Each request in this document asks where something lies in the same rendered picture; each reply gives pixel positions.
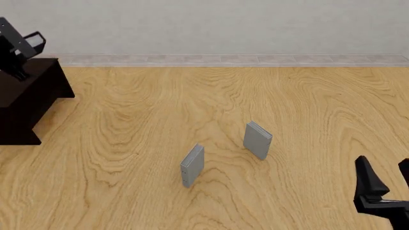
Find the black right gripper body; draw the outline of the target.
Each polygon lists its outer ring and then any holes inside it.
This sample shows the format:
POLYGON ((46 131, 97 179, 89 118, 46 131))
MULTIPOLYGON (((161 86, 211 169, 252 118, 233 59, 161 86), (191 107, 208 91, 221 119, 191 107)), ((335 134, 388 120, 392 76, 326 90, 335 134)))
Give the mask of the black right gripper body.
POLYGON ((357 212, 386 218, 393 230, 409 230, 409 201, 388 200, 375 195, 359 195, 353 202, 357 212))

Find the grey book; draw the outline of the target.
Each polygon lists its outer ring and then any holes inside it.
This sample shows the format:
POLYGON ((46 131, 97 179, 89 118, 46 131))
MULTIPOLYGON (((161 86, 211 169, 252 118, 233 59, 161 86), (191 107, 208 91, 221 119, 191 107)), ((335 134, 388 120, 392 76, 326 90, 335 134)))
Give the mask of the grey book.
POLYGON ((205 148, 197 143, 180 163, 181 179, 184 187, 189 188, 204 168, 205 148))
POLYGON ((250 121, 246 124, 243 146, 260 160, 264 160, 268 155, 272 138, 270 132, 256 122, 250 121))

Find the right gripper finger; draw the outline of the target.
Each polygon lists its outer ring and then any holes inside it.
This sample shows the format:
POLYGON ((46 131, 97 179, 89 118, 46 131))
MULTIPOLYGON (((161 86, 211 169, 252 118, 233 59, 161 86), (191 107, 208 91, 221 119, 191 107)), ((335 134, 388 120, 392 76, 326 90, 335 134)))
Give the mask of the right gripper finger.
POLYGON ((374 172, 369 160, 361 155, 355 160, 357 185, 354 198, 360 196, 382 197, 390 192, 389 188, 374 172))
POLYGON ((404 180, 406 181, 406 184, 409 187, 409 158, 402 160, 398 166, 404 180))

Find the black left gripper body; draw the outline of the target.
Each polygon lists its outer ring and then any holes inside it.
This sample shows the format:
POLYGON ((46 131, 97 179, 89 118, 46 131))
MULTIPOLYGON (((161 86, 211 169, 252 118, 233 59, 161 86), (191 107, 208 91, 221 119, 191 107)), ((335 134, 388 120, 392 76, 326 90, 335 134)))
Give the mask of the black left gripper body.
POLYGON ((25 58, 30 59, 36 55, 35 49, 4 17, 0 17, 0 32, 13 49, 20 51, 25 58))

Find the dark wooden cabinet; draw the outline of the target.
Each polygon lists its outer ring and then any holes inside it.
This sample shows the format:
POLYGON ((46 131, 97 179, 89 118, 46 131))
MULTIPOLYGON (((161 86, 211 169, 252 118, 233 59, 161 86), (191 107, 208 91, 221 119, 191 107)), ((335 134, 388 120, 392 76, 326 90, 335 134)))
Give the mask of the dark wooden cabinet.
POLYGON ((0 70, 0 145, 40 145, 34 126, 58 98, 75 97, 56 58, 31 59, 20 82, 0 70))

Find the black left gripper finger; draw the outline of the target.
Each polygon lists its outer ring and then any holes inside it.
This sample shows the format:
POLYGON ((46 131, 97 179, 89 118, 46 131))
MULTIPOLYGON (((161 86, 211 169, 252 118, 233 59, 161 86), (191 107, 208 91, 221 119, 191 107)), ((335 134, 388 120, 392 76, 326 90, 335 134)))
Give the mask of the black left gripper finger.
POLYGON ((15 77, 17 80, 26 80, 29 75, 25 72, 20 59, 10 52, 13 46, 4 36, 0 36, 0 70, 15 77))

